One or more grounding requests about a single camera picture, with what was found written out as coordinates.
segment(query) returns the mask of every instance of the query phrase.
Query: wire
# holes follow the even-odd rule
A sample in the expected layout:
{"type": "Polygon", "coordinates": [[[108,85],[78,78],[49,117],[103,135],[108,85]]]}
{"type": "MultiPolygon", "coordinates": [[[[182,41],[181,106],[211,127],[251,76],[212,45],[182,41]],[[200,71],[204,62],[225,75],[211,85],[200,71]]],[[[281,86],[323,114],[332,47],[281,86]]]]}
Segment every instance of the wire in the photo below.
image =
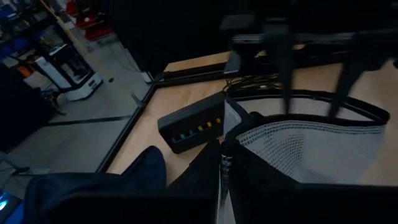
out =
{"type": "Polygon", "coordinates": [[[223,91],[230,95],[243,90],[275,90],[280,89],[279,74],[250,75],[241,78],[228,78],[223,91]]]}

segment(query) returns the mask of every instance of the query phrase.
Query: wooden tabletop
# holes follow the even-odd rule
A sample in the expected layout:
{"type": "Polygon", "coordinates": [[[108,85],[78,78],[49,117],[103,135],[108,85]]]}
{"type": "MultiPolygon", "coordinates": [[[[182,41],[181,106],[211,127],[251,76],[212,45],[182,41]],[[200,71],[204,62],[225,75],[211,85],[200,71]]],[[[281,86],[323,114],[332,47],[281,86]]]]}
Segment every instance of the wooden tabletop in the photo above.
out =
{"type": "MultiPolygon", "coordinates": [[[[176,71],[190,67],[220,63],[228,54],[212,55],[201,60],[193,59],[167,67],[176,71]]],[[[340,65],[304,68],[295,71],[294,88],[333,91],[340,65]]],[[[127,137],[108,172],[122,173],[148,146],[157,146],[167,165],[167,182],[175,180],[196,157],[204,145],[197,146],[179,155],[174,154],[158,132],[157,120],[173,111],[210,96],[225,86],[225,80],[196,83],[158,89],[147,105],[145,112],[127,137]]],[[[355,85],[350,96],[380,106],[391,114],[386,128],[386,139],[377,161],[366,172],[363,182],[367,184],[398,185],[398,72],[388,63],[380,71],[366,72],[355,85]]]]}

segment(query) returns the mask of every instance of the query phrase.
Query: colored lights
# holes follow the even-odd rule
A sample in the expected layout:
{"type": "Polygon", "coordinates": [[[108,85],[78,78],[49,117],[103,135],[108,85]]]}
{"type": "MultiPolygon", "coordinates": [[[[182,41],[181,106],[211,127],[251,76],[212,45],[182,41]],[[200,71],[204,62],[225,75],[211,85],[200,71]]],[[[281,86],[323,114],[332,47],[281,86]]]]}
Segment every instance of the colored lights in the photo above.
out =
{"type": "Polygon", "coordinates": [[[186,133],[179,134],[178,136],[175,136],[174,138],[171,139],[172,143],[177,143],[183,139],[189,138],[191,136],[194,136],[202,131],[205,131],[213,126],[221,125],[221,119],[217,118],[213,121],[208,121],[203,125],[199,125],[196,128],[193,128],[191,130],[188,130],[186,133]]]}

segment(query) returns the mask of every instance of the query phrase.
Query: gray floor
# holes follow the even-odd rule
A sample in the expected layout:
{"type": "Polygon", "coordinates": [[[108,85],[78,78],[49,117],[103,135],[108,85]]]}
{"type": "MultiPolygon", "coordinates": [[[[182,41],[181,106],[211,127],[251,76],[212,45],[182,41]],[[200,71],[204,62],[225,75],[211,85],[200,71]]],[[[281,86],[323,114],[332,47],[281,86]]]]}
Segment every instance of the gray floor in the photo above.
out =
{"type": "MultiPolygon", "coordinates": [[[[137,105],[131,93],[142,99],[149,86],[131,56],[119,42],[99,45],[85,55],[86,60],[103,78],[104,83],[87,100],[68,102],[60,98],[60,109],[66,116],[56,116],[51,122],[125,116],[135,112],[137,105]]],[[[127,119],[104,123],[50,126],[36,131],[9,153],[18,164],[50,168],[51,172],[94,172],[125,127],[127,119]]],[[[0,170],[7,166],[0,164],[0,170]]],[[[7,181],[9,172],[0,172],[0,186],[7,181]]],[[[28,179],[10,178],[4,190],[23,197],[28,179]]]]}

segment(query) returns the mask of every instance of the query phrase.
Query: white mesh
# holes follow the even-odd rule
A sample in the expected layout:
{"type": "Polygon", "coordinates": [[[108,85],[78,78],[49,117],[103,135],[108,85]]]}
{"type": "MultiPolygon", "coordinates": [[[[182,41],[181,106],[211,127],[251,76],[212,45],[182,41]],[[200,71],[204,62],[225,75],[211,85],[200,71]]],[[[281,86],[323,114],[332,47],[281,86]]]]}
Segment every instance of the white mesh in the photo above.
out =
{"type": "Polygon", "coordinates": [[[224,137],[225,134],[228,133],[231,129],[233,129],[236,125],[238,125],[242,121],[238,112],[232,109],[231,105],[224,102],[224,137]]]}
{"type": "MultiPolygon", "coordinates": [[[[329,107],[323,101],[298,98],[293,101],[293,113],[324,115],[329,107]]],[[[281,99],[263,99],[239,104],[247,111],[274,115],[282,113],[281,102],[281,99]]],[[[236,116],[232,115],[234,112],[226,106],[224,125],[229,124],[227,130],[238,124],[236,116]]],[[[369,120],[347,109],[341,110],[339,117],[369,120]]],[[[301,183],[359,184],[377,156],[384,128],[281,121],[252,129],[237,139],[270,165],[301,183]]]]}

